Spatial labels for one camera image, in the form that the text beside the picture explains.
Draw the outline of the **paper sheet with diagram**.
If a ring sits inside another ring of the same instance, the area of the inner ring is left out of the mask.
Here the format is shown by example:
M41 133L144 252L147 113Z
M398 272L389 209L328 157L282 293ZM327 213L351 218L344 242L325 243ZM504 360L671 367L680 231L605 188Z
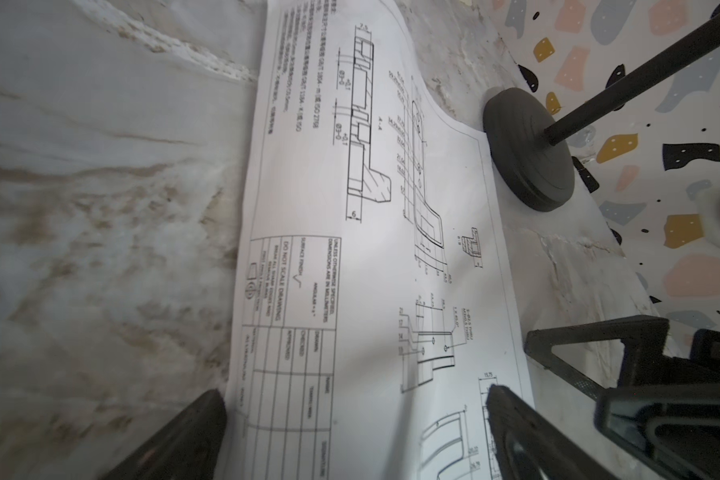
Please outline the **paper sheet with diagram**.
M486 136L392 1L268 5L220 479L497 479L530 391Z

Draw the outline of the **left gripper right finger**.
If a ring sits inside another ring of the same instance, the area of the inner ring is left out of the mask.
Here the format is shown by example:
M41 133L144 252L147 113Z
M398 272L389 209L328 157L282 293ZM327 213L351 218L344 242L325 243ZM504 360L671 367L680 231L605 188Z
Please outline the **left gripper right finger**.
M508 387L492 385L485 402L504 479L612 479Z

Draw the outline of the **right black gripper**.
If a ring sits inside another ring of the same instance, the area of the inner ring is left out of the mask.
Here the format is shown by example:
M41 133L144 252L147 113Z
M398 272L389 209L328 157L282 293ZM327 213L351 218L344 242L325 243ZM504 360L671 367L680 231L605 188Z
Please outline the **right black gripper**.
M601 394L596 429L661 477L720 479L720 332L698 330L687 358L665 362L669 386L640 386L659 382L668 332L667 319L634 315L532 330L524 351L590 399Z

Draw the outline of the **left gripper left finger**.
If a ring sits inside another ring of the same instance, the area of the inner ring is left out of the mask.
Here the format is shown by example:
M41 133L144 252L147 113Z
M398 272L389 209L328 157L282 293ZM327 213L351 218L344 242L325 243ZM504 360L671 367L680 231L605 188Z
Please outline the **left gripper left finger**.
M212 479L227 426L221 393L201 394L105 479Z

